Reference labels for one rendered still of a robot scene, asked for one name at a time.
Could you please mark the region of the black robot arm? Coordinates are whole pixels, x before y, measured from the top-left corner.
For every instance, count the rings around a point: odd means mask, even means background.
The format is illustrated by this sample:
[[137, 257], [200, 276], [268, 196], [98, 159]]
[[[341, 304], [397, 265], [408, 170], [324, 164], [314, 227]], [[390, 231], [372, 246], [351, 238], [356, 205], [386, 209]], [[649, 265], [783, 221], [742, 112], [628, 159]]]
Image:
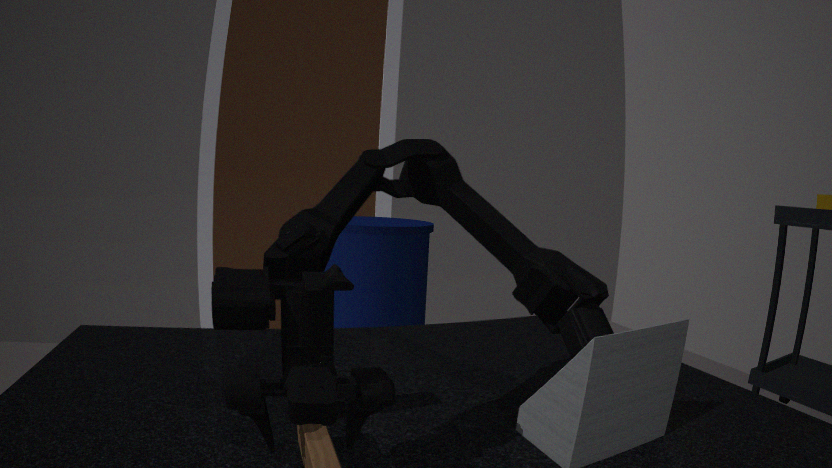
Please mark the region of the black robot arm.
[[[385, 168], [403, 161], [399, 179], [383, 177]], [[216, 268], [213, 328], [269, 329], [275, 300], [280, 299], [282, 331], [308, 337], [331, 334], [334, 291], [353, 290], [354, 284], [336, 264], [324, 270], [338, 236], [372, 191], [443, 208], [512, 272], [515, 299], [549, 332], [562, 335], [571, 359], [594, 337], [614, 334], [599, 306], [609, 296], [607, 285], [560, 251], [532, 243], [463, 181], [456, 160], [432, 139], [403, 139], [362, 152], [317, 206], [281, 226], [264, 253], [263, 270]], [[331, 355], [321, 356], [319, 365], [288, 356], [283, 380], [293, 424], [331, 426], [336, 413], [356, 409], [356, 378], [337, 375]]]

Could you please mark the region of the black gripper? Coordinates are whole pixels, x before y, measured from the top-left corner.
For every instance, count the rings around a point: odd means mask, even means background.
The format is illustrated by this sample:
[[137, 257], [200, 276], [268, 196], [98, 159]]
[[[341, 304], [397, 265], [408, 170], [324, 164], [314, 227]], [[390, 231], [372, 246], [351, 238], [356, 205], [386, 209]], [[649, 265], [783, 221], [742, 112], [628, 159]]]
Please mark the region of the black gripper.
[[[288, 356], [301, 356], [301, 364], [320, 364], [321, 356], [334, 351], [333, 331], [317, 337], [295, 336], [281, 329], [283, 376]], [[283, 378], [282, 376], [282, 378]], [[356, 409], [349, 410], [346, 417], [346, 447], [353, 448], [361, 427], [367, 417], [381, 412], [383, 406], [395, 404], [395, 387], [381, 367], [352, 368], [351, 377], [356, 378]], [[271, 453], [274, 453], [274, 438], [267, 413], [266, 396], [284, 396], [283, 379], [260, 379], [259, 369], [231, 368], [225, 383], [226, 408], [238, 410], [249, 416], [260, 429]]]

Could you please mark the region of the wooden side rail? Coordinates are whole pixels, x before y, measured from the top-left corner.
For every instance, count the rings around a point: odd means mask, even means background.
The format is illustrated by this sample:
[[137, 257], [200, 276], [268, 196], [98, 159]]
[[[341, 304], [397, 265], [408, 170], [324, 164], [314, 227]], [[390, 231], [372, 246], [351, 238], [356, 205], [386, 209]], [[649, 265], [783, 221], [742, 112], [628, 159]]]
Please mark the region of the wooden side rail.
[[342, 468], [327, 425], [297, 425], [304, 468]]

